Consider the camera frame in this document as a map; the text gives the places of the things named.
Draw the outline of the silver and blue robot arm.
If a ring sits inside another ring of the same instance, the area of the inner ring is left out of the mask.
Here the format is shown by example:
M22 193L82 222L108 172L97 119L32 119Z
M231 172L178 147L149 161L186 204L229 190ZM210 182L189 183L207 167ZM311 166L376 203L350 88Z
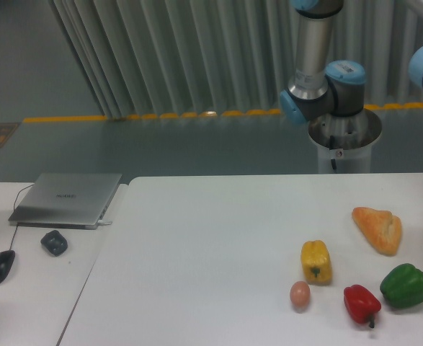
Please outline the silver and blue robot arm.
M298 13L294 74L281 110L303 124L325 114L354 116L367 99L423 90L423 1L292 1Z

